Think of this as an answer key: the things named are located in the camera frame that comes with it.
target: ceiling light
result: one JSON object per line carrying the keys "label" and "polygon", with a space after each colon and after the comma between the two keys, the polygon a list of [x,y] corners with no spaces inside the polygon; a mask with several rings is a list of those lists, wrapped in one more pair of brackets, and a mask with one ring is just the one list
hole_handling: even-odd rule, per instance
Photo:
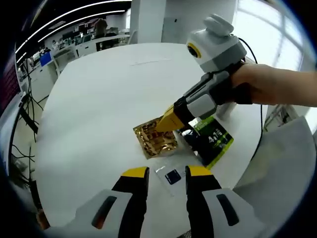
{"label": "ceiling light", "polygon": [[66,21],[59,21],[58,23],[56,23],[56,24],[54,24],[53,26],[51,26],[51,27],[49,28],[49,30],[53,30],[53,29],[55,29],[55,28],[61,26],[61,25],[64,24],[64,23],[66,23]]}
{"label": "ceiling light", "polygon": [[93,17],[93,16],[98,16],[98,15],[103,15],[103,14],[109,14],[109,13],[116,13],[116,12],[124,12],[124,11],[125,11],[125,10],[107,11],[107,12],[102,12],[102,13],[93,14],[93,15],[90,15],[90,16],[85,16],[85,17],[83,17],[83,18],[80,18],[80,19],[77,19],[77,20],[75,20],[75,21],[69,22],[69,23],[67,23],[67,24],[65,24],[65,25],[63,25],[63,26],[57,28],[56,30],[53,30],[52,32],[48,33],[45,37],[43,37],[43,38],[41,38],[40,40],[38,40],[38,42],[42,41],[43,39],[45,39],[47,36],[53,34],[54,32],[59,31],[61,28],[64,28],[65,26],[68,26],[68,25],[71,25],[71,24],[73,24],[73,23],[75,23],[75,22],[77,22],[77,21],[81,21],[81,20],[84,20],[84,19],[86,19],[86,18]]}
{"label": "ceiling light", "polygon": [[16,62],[17,64],[19,63],[19,61],[26,55],[26,52],[20,57],[20,59],[18,59],[18,61]]}
{"label": "ceiling light", "polygon": [[[92,3],[92,4],[89,4],[89,5],[86,5],[86,6],[81,6],[79,8],[76,8],[76,9],[73,9],[67,13],[64,13],[63,15],[60,15],[58,16],[57,18],[53,19],[52,21],[49,21],[48,23],[46,23],[44,26],[42,26],[40,29],[38,29],[37,31],[35,31],[31,36],[29,36],[29,38],[25,41],[27,42],[28,40],[30,40],[33,36],[35,36],[39,31],[41,31],[43,28],[47,27],[48,25],[50,25],[52,22],[60,19],[61,17],[63,16],[66,16],[72,12],[75,12],[75,11],[78,11],[80,9],[83,9],[83,8],[86,8],[86,7],[89,7],[89,6],[95,6],[95,5],[99,5],[99,4],[103,4],[103,3],[111,3],[111,2],[121,2],[121,1],[132,1],[132,0],[110,0],[110,1],[101,1],[101,2],[96,2],[96,3]],[[15,53],[17,53],[21,48],[22,46],[25,44],[25,42],[15,51]]]}

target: green package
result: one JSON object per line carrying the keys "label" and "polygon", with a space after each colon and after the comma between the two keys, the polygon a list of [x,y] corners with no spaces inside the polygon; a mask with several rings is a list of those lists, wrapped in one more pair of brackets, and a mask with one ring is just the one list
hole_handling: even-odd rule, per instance
{"label": "green package", "polygon": [[208,148],[206,148],[204,157],[201,157],[204,160],[205,167],[211,169],[228,150],[233,138],[212,116],[198,122],[194,129],[199,135],[208,136]]}

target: white pillar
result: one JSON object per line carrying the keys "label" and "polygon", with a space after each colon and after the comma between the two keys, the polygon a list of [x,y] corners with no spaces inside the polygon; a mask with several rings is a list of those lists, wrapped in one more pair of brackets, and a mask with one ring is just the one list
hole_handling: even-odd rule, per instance
{"label": "white pillar", "polygon": [[161,42],[165,6],[166,0],[132,1],[130,33],[137,30],[137,43]]}

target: round table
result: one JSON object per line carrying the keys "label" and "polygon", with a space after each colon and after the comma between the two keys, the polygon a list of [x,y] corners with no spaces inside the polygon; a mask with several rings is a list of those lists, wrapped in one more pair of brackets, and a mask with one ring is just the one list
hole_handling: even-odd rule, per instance
{"label": "round table", "polygon": [[[37,136],[35,179],[50,225],[70,222],[79,206],[111,189],[125,170],[148,166],[141,237],[172,238],[188,231],[184,179],[183,192],[172,196],[153,168],[199,164],[197,158],[181,150],[147,160],[133,128],[161,116],[202,75],[182,44],[116,47],[70,62],[46,102]],[[219,122],[234,142],[211,171],[222,187],[233,188],[259,142],[260,106],[238,105]]]}

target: wire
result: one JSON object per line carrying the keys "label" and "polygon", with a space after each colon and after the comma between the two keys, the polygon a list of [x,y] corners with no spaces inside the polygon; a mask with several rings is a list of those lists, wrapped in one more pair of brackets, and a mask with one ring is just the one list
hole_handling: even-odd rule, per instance
{"label": "wire", "polygon": [[[29,147],[29,156],[31,155],[31,146]],[[31,158],[29,158],[29,183],[32,182],[31,178]]]}
{"label": "wire", "polygon": [[33,95],[32,95],[32,99],[33,99],[33,101],[42,109],[42,111],[44,111],[44,109],[42,108],[42,106],[40,105],[40,103],[38,103],[38,102],[33,98]]}
{"label": "wire", "polygon": [[[25,70],[26,70],[26,73],[27,73],[27,77],[28,77],[28,82],[29,82],[29,88],[28,88],[28,93],[29,93],[29,95],[30,95],[30,100],[31,100],[31,105],[32,105],[32,114],[33,114],[33,119],[32,119],[32,121],[35,121],[35,113],[34,113],[34,104],[33,104],[33,100],[34,100],[34,98],[33,98],[33,95],[32,95],[32,82],[31,82],[31,76],[30,76],[30,74],[29,74],[29,69],[28,69],[28,66],[26,65],[24,65],[24,63],[22,63],[23,64],[23,66],[24,66],[24,68],[25,68]],[[33,137],[34,137],[34,141],[35,141],[35,143],[36,143],[36,136],[35,136],[35,132],[33,132]]]}
{"label": "wire", "polygon": [[257,58],[256,58],[256,56],[254,55],[254,53],[253,53],[253,51],[251,50],[251,47],[248,45],[248,43],[246,43],[245,40],[243,40],[243,39],[241,39],[241,38],[239,38],[239,37],[238,37],[238,39],[239,39],[240,41],[242,41],[244,44],[246,44],[246,46],[247,46],[247,47],[249,48],[249,50],[251,51],[251,54],[252,54],[252,56],[253,56],[255,62],[258,63]]}
{"label": "wire", "polygon": [[32,160],[33,162],[35,162],[33,159],[30,158],[30,156],[20,156],[20,157],[17,157],[17,156],[15,156],[13,153],[12,153],[12,155],[13,155],[16,159],[29,158],[30,160]]}
{"label": "wire", "polygon": [[[258,64],[257,58],[256,58],[256,56],[254,55],[254,53],[253,53],[251,47],[248,45],[248,43],[245,42],[245,40],[243,40],[243,39],[241,39],[241,38],[238,38],[238,39],[239,39],[240,41],[242,41],[242,42],[249,48],[249,50],[251,51],[251,54],[252,54],[252,56],[253,56],[253,58],[254,58],[254,61],[256,62],[256,64]],[[260,116],[261,116],[261,135],[260,135],[260,139],[259,139],[258,145],[257,145],[257,147],[256,147],[256,150],[254,151],[254,154],[253,154],[253,156],[252,156],[251,159],[253,159],[253,157],[254,157],[255,154],[257,153],[257,151],[258,151],[258,149],[259,149],[259,146],[260,146],[260,142],[261,142],[261,140],[262,140],[262,135],[263,135],[263,111],[262,111],[262,108],[263,108],[263,105],[260,104],[260,111],[261,111],[261,112],[260,112]]]}
{"label": "wire", "polygon": [[16,145],[12,145],[15,149],[17,149],[18,150],[18,152],[21,154],[21,155],[23,155],[23,156],[25,156],[25,157],[31,157],[31,158],[33,158],[33,157],[35,157],[35,155],[25,155],[25,154],[23,154],[20,150],[19,150],[19,148],[16,146]]}
{"label": "wire", "polygon": [[27,114],[29,115],[30,112],[29,112],[29,98],[27,98],[27,105],[26,105],[26,109],[27,109]]}

